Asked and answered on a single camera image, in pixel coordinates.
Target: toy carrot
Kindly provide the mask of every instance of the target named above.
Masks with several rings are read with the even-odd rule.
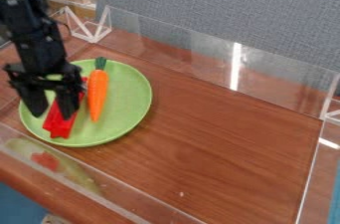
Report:
[[[87,106],[90,119],[95,122],[99,118],[103,102],[107,94],[109,75],[103,71],[106,59],[95,59],[95,69],[90,72],[87,82]]]

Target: wooden table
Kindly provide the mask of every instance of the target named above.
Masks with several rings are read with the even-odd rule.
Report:
[[[114,47],[90,45],[73,38],[65,45],[70,60],[103,56],[143,73],[154,93],[145,119],[110,143],[87,148],[53,147],[202,222],[294,223],[321,121],[211,84],[218,73],[209,74],[209,82],[193,78],[189,59],[213,62],[209,58],[171,49],[187,62],[186,66],[173,64],[170,70],[161,66],[161,62],[169,61],[166,56],[159,57],[157,64],[145,61],[151,51],[170,48],[147,39],[147,51],[135,52],[134,57],[122,54],[122,48],[138,48],[123,42],[129,37],[127,33],[115,32],[103,40],[121,39],[115,41],[118,52],[111,50]],[[1,63],[13,57],[11,47],[0,52]],[[253,71],[242,73],[253,81],[283,85],[291,92],[301,93],[302,88],[303,94],[293,95],[293,104],[302,103],[305,109],[314,109],[314,105],[307,106],[310,99],[314,102],[319,98],[322,104],[322,93]],[[1,87],[5,107],[0,122],[29,134],[17,115],[18,101],[11,100],[11,90]],[[265,88],[259,91],[277,94]],[[74,223],[130,223],[1,151],[0,179]],[[109,198],[110,188],[105,190]],[[165,223],[161,213],[154,212],[154,216]]]

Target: gray backdrop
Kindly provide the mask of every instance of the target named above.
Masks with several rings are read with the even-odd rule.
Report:
[[[98,0],[98,11],[103,4],[340,71],[340,0]],[[185,47],[185,37],[165,42]]]

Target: red object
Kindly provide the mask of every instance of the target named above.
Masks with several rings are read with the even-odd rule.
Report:
[[[79,101],[83,97],[85,93],[79,93]],[[63,120],[58,104],[55,100],[53,100],[46,119],[42,124],[42,129],[50,132],[50,138],[62,137],[66,139],[70,134],[71,126],[77,117],[77,112],[74,112],[69,119]]]
[[[55,172],[58,169],[58,159],[46,151],[42,153],[31,153],[30,160]]]

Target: wooden surface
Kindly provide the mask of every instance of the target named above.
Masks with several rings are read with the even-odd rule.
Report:
[[[141,124],[118,140],[55,148],[206,223],[293,223],[319,120],[106,48],[75,47],[71,60],[103,56],[134,66],[150,81],[154,100]],[[2,51],[0,58],[10,52]],[[27,133],[15,102],[2,109],[0,122]],[[73,196],[67,209],[53,206],[47,186],[35,186],[29,171],[9,174],[11,160],[5,161],[0,177],[27,196],[75,223],[105,223],[105,210],[91,211],[85,204],[79,213]],[[110,198],[110,188],[105,195]],[[91,219],[77,222],[83,212]]]

